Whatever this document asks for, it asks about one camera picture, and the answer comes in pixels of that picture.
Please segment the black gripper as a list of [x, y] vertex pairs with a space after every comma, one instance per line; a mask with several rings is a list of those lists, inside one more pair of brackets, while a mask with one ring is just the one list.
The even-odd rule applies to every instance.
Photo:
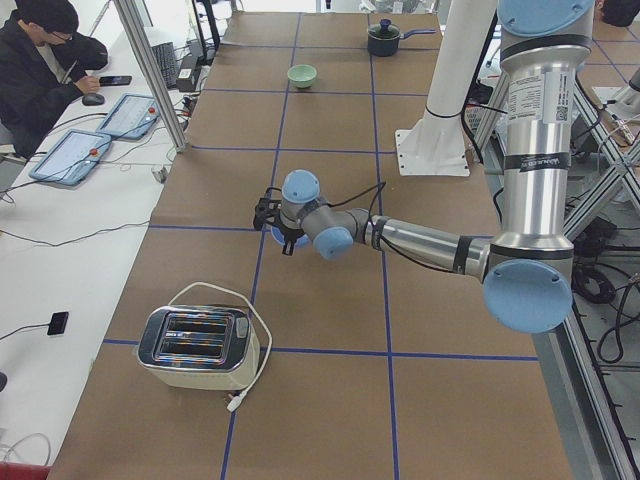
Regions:
[[304, 231], [297, 227], [291, 228], [282, 222], [277, 225], [277, 228], [284, 234], [285, 237], [285, 244], [283, 245], [281, 253], [283, 255], [293, 255], [295, 251], [295, 242], [299, 237], [305, 234]]

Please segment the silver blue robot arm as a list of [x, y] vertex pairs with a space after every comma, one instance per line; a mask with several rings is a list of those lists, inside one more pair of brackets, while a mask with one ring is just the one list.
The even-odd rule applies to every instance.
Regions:
[[324, 258], [360, 242], [469, 275], [485, 304], [516, 331], [554, 329], [572, 306], [572, 243], [563, 232], [571, 164], [574, 79], [589, 55], [590, 1], [455, 1], [446, 21], [423, 117], [396, 134], [404, 175], [462, 175], [461, 121], [467, 93], [494, 23], [508, 77], [507, 147], [501, 231], [483, 240], [407, 223], [363, 209], [339, 211], [309, 171], [289, 173], [273, 222], [284, 247], [307, 236]]

